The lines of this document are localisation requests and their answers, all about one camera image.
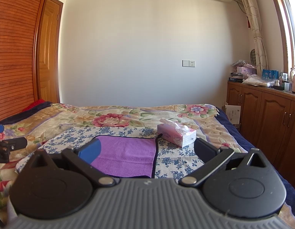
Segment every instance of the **gray ridged plate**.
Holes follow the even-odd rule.
[[[194,188],[174,179],[121,179],[101,188],[71,216],[35,220],[20,215],[7,229],[288,229],[276,216],[257,221],[233,219],[212,210]]]

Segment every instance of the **wooden cabinet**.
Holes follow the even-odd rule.
[[[227,103],[229,105],[240,105],[241,93],[242,87],[233,84],[228,84]]]
[[[241,135],[295,188],[295,95],[228,82],[227,102],[241,106]]]
[[[262,93],[254,143],[272,164],[275,162],[284,136],[289,109],[289,99]]]
[[[286,126],[275,166],[279,173],[295,187],[295,101],[291,102]]]
[[[242,87],[241,104],[241,135],[250,143],[254,143],[255,130],[258,124],[262,92]]]
[[[37,53],[45,0],[0,0],[0,121],[38,100]]]

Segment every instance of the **tissue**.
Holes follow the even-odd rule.
[[[162,134],[162,138],[167,141],[179,147],[184,147],[196,140],[196,130],[165,118],[161,118],[160,122],[163,124],[157,125],[157,134]]]

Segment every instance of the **bed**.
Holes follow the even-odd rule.
[[[153,138],[157,134],[160,118],[197,130],[197,136],[216,147],[228,146],[236,152],[246,152],[254,147],[239,134],[222,110],[210,104],[143,108],[76,107],[44,102],[0,122],[5,125],[0,140],[26,137],[28,141],[25,149],[11,152],[10,163],[0,164],[0,218],[6,220],[8,191],[17,172],[21,171],[37,148],[58,153],[71,144],[80,147],[97,135]],[[178,148],[160,139],[153,176],[179,180],[202,165],[193,145]],[[281,179],[287,190],[287,199],[279,216],[295,228],[295,189]]]

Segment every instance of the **cable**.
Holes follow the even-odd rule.
[[[239,8],[241,9],[241,11],[244,13],[244,14],[247,14],[246,12],[244,12],[240,6],[240,4],[243,5],[243,2],[241,0],[234,0],[235,2],[237,2],[237,4],[239,5]]]
[[[242,11],[244,14],[247,14],[246,12],[244,12],[244,11],[242,10],[242,8],[241,8],[240,4],[239,4],[239,3],[237,3],[237,4],[239,5],[239,7],[240,7],[241,11]]]

